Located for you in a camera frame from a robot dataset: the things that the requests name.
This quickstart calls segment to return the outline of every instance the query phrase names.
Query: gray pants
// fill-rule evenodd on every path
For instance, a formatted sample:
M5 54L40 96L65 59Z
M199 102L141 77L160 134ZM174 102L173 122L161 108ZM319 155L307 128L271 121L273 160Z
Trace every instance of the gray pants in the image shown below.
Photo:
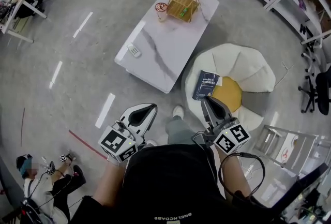
M196 133L193 132L189 126L181 119L180 116L174 116L165 126L165 130L168 134L168 145L172 144L194 144L192 141L192 136ZM195 139L199 144L203 144L202 137L197 137Z

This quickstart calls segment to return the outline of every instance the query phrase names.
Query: white shirt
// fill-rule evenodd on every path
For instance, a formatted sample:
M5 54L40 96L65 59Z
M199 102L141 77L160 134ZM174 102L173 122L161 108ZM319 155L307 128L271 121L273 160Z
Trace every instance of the white shirt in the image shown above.
M28 197L28 187L30 181L32 181L31 187L30 187L30 195L32 194L31 198L32 200L37 204L37 206L41 206L47 201L45 205L43 205L40 210L44 212L46 215L51 217L56 224L66 224L68 223L68 219L66 215L59 210L57 207L53 206L53 196L50 191L53 189L52 179L49 175L44 175L41 178L41 181L39 185L37 186L39 182L39 178L35 178L34 180L31 180L29 178L25 179L24 183L24 196Z

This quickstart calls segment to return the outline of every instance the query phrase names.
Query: red tape line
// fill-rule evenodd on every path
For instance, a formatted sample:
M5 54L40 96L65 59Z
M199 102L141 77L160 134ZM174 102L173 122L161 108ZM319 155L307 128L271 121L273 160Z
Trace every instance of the red tape line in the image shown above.
M24 110L23 110L22 125L21 125L21 147L22 147L22 132L23 132L24 113L25 113L25 107L24 107Z
M92 148L90 145L88 145L84 140L82 140L80 137L78 137L74 132L69 130L69 133L72 134L76 139L78 139L80 142L82 142L86 147L88 147L90 150L94 151L96 154L107 160L107 157L100 152L98 152L95 148Z

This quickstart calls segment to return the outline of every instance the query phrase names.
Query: wicker basket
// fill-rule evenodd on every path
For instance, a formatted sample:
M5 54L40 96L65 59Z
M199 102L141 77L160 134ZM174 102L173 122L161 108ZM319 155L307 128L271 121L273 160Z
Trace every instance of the wicker basket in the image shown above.
M167 14L184 22L191 22L199 5L199 0L169 0Z

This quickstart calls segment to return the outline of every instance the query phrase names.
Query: yellow cushion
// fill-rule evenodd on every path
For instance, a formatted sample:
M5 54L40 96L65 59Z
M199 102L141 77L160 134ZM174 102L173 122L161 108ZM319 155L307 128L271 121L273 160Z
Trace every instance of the yellow cushion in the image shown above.
M231 113L242 105L242 89L230 77L223 77L222 86L215 86L212 97L220 100Z

